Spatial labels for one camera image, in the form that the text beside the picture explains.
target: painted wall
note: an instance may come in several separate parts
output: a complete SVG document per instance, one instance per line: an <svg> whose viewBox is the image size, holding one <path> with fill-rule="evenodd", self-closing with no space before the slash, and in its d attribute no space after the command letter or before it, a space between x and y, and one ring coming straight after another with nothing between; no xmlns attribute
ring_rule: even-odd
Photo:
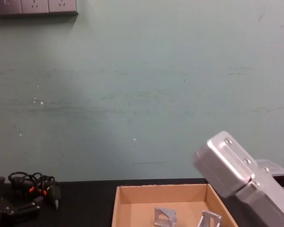
<svg viewBox="0 0 284 227"><path fill-rule="evenodd" d="M78 0L0 20L0 175L200 177L227 130L284 167L284 0Z"/></svg>

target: cardboard box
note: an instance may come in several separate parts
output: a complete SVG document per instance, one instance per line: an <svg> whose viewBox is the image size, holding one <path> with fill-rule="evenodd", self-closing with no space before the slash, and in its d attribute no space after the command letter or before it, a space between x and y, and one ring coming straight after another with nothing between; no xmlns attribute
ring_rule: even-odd
<svg viewBox="0 0 284 227"><path fill-rule="evenodd" d="M177 211L177 227L196 227L203 210L222 216L222 227L238 227L209 184L117 187L112 227L154 227L154 208Z"/></svg>

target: power outlet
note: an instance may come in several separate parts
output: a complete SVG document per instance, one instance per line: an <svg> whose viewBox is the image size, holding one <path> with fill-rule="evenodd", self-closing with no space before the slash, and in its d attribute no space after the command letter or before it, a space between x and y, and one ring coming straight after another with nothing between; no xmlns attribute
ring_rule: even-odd
<svg viewBox="0 0 284 227"><path fill-rule="evenodd" d="M50 13L77 13L76 0L48 0Z"/></svg>
<svg viewBox="0 0 284 227"><path fill-rule="evenodd" d="M0 16L22 14L21 0L0 0Z"/></svg>
<svg viewBox="0 0 284 227"><path fill-rule="evenodd" d="M48 0L21 0L22 14L49 13Z"/></svg>

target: black table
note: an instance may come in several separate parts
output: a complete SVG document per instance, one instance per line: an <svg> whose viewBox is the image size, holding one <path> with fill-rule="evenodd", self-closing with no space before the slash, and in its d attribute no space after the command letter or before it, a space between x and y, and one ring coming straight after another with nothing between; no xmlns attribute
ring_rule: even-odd
<svg viewBox="0 0 284 227"><path fill-rule="evenodd" d="M117 186L184 183L207 182L205 179L159 179L60 183L62 201L59 209L56 211L44 203L37 219L16 227L111 227ZM2 191L13 200L8 186ZM235 198L223 202L240 227L264 226Z"/></svg>

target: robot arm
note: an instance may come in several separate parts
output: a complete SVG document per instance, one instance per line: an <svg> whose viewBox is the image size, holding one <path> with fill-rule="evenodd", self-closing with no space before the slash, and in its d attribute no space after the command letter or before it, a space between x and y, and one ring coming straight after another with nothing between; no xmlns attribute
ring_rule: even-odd
<svg viewBox="0 0 284 227"><path fill-rule="evenodd" d="M193 163L222 197L234 195L268 227L284 227L284 189L229 133L209 139Z"/></svg>

